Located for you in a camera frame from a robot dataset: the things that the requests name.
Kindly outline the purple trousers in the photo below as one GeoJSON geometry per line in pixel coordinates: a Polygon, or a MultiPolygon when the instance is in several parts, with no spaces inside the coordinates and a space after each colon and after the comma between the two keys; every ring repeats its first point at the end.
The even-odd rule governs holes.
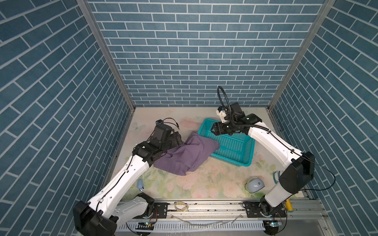
{"type": "Polygon", "coordinates": [[[185,176],[187,172],[198,169],[219,148],[217,141],[202,137],[193,131],[184,144],[169,149],[154,163],[154,167],[178,176],[185,176]]]}

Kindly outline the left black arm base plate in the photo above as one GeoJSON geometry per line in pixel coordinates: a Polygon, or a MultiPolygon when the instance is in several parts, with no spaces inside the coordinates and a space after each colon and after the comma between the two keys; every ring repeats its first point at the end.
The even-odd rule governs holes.
{"type": "Polygon", "coordinates": [[[168,203],[154,203],[154,206],[148,205],[147,210],[140,216],[134,219],[166,219],[168,212],[168,203]]]}

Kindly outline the teal plastic mesh basket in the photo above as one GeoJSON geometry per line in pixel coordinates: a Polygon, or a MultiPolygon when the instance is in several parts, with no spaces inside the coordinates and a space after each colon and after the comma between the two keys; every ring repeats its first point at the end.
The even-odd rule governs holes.
{"type": "Polygon", "coordinates": [[[243,133],[216,136],[211,132],[214,123],[217,123],[214,119],[205,119],[197,132],[200,136],[219,143],[219,149],[210,156],[238,167],[250,166],[254,156],[255,140],[243,133]]]}

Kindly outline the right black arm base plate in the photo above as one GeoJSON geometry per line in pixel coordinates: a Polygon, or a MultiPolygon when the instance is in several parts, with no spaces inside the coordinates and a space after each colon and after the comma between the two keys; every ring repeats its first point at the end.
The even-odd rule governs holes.
{"type": "Polygon", "coordinates": [[[271,207],[266,202],[244,201],[241,206],[245,209],[248,218],[286,217],[287,215],[283,204],[271,207]]]}

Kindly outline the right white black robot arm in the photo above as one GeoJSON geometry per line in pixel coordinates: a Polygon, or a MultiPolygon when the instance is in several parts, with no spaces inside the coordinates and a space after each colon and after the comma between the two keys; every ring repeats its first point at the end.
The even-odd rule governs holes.
{"type": "Polygon", "coordinates": [[[282,202],[301,191],[313,178],[315,157],[293,147],[268,128],[255,114],[245,115],[238,103],[218,107],[220,122],[213,124],[216,136],[243,133],[263,145],[285,168],[275,186],[260,199],[260,212],[268,217],[277,211],[282,202]]]}

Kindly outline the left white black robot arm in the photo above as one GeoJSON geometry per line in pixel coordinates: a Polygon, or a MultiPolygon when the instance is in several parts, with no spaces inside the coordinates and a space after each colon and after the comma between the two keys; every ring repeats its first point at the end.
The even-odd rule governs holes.
{"type": "Polygon", "coordinates": [[[157,124],[150,137],[134,147],[124,167],[98,194],[74,206],[76,230],[83,236],[112,236],[118,222],[152,217],[155,201],[149,195],[140,193],[123,204],[121,199],[162,155],[181,144],[181,135],[172,128],[172,124],[163,121],[157,124]]]}

